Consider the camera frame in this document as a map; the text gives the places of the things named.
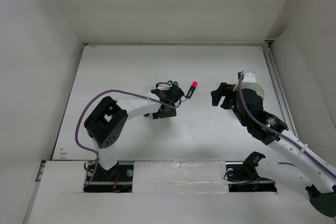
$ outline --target black wire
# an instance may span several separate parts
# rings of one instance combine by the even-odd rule
[[[229,180],[229,179],[228,179],[228,173],[229,173],[229,172],[226,172],[226,174],[224,175],[224,180],[226,180],[226,181],[228,181],[228,182],[238,183],[238,182],[246,181],[246,180]]]
[[[87,172],[92,173],[92,172],[93,172],[93,169],[90,170],[90,169],[86,166],[87,163],[89,163],[89,164],[91,164],[91,165],[95,165],[95,164],[92,163],[92,162],[90,162],[90,161],[86,161],[86,162],[84,163],[84,169],[85,169]]]
[[[185,102],[186,100],[188,100],[188,98],[185,95],[183,95],[183,97],[185,98],[185,100],[181,101],[181,103]]]

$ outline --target red wire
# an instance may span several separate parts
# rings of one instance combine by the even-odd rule
[[[114,183],[113,183],[113,191],[116,190],[117,183],[118,183],[118,180],[120,179],[120,177],[121,177],[121,172],[118,172],[118,174],[117,174],[117,179],[116,179],[116,180],[114,181]]]

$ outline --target white table surface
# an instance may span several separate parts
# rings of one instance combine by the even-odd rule
[[[137,193],[92,194],[82,191],[84,161],[47,162],[28,223],[334,223],[280,185],[278,194],[228,193],[226,183],[221,182],[220,163],[196,163],[181,169],[146,163],[138,162],[134,169]],[[164,172],[158,173],[159,167]]]
[[[22,224],[40,161],[0,160],[0,223]]]
[[[257,82],[264,88],[265,110],[281,118],[260,46],[85,46],[53,159],[95,159],[75,144],[74,134],[81,111],[96,94],[107,89],[146,94],[155,83],[173,80],[184,92],[193,81],[198,81],[198,87],[192,98],[177,109],[177,117],[128,121],[115,143],[119,160],[243,160],[252,151],[284,160],[252,138],[232,111],[211,105],[210,92],[221,82],[236,81],[237,72],[244,69],[254,70]],[[128,98],[117,93],[111,96]],[[83,145],[94,147],[83,126],[79,139]]]

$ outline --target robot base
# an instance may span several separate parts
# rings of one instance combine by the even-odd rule
[[[90,163],[86,170],[86,183],[91,178],[95,164]],[[104,170],[98,164],[91,183],[84,188],[86,193],[131,193],[133,181],[133,162],[118,162],[110,170]]]

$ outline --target white wall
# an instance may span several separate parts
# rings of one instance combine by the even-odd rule
[[[336,165],[336,0],[298,0],[271,49],[301,140]]]
[[[82,44],[55,0],[0,0],[0,223],[22,223]]]
[[[57,0],[81,41],[92,44],[263,42],[285,1]]]

